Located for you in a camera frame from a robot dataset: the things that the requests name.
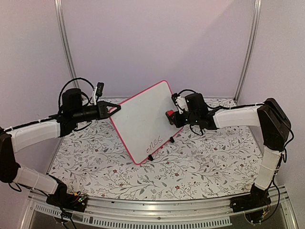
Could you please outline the red whiteboard eraser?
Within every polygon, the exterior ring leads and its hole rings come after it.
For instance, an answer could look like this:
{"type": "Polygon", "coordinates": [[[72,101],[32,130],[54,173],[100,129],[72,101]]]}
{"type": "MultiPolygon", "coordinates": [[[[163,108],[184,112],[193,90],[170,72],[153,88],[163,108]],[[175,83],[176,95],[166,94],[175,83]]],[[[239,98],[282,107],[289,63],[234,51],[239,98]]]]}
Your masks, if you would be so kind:
{"type": "Polygon", "coordinates": [[[167,117],[170,117],[171,115],[173,115],[173,113],[174,113],[174,110],[169,110],[165,114],[167,117]]]}

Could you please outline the pink framed whiteboard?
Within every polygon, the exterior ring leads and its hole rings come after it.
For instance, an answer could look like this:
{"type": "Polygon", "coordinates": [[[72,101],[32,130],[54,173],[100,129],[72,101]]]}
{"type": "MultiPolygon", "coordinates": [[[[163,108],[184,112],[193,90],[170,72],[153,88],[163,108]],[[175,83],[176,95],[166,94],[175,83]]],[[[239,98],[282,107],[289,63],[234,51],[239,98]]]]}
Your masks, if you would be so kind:
{"type": "Polygon", "coordinates": [[[140,165],[171,137],[183,130],[171,125],[166,112],[175,110],[172,91],[166,80],[120,103],[110,121],[133,163],[140,165]]]}

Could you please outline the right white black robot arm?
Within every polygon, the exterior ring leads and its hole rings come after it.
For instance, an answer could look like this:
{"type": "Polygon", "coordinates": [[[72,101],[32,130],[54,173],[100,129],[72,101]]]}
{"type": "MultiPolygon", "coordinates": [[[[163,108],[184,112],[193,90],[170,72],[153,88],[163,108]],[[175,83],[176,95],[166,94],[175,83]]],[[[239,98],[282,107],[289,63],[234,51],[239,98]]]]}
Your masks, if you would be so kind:
{"type": "Polygon", "coordinates": [[[267,190],[280,168],[280,162],[287,160],[286,146],[294,138],[291,122],[274,98],[262,103],[240,106],[209,106],[201,93],[187,96],[173,94],[172,101],[177,111],[165,113],[171,125],[177,128],[188,125],[200,130],[217,130],[234,126],[256,126],[263,137],[263,159],[254,187],[267,190]]]}

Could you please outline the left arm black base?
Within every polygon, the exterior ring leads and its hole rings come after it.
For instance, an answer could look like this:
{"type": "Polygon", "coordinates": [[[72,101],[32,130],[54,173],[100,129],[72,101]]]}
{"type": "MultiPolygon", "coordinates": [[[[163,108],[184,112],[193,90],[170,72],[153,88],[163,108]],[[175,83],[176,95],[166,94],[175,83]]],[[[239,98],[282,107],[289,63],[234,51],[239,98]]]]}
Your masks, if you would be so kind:
{"type": "Polygon", "coordinates": [[[65,184],[59,184],[54,194],[49,194],[46,200],[47,204],[69,209],[77,212],[84,212],[87,206],[87,196],[79,191],[71,194],[67,192],[65,184]]]}

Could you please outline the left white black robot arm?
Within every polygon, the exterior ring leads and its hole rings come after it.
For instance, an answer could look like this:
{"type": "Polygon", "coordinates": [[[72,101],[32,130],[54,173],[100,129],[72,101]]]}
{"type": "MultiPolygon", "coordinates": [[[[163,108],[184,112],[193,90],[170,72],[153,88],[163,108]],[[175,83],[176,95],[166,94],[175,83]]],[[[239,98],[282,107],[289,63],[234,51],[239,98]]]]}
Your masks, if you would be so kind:
{"type": "Polygon", "coordinates": [[[1,182],[15,183],[50,194],[60,207],[67,207],[71,203],[70,195],[62,190],[66,188],[64,183],[34,169],[21,166],[15,159],[15,153],[45,140],[67,136],[78,130],[79,123],[108,119],[121,109],[118,104],[96,101],[102,95],[102,90],[98,87],[93,90],[92,104],[83,104],[84,95],[79,88],[61,91],[57,114],[0,130],[1,182]]]}

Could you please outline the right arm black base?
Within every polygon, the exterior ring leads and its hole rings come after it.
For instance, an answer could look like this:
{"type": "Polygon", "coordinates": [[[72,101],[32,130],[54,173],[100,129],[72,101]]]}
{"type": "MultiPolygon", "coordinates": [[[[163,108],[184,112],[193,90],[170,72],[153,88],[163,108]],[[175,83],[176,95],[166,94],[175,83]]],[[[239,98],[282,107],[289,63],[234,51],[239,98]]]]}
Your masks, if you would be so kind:
{"type": "Polygon", "coordinates": [[[270,212],[272,202],[268,189],[261,190],[255,185],[252,185],[249,194],[231,198],[229,207],[233,210],[233,213],[251,210],[245,213],[245,219],[252,225],[261,224],[270,219],[278,209],[280,190],[277,185],[274,187],[276,188],[278,198],[272,213],[270,212]]]}

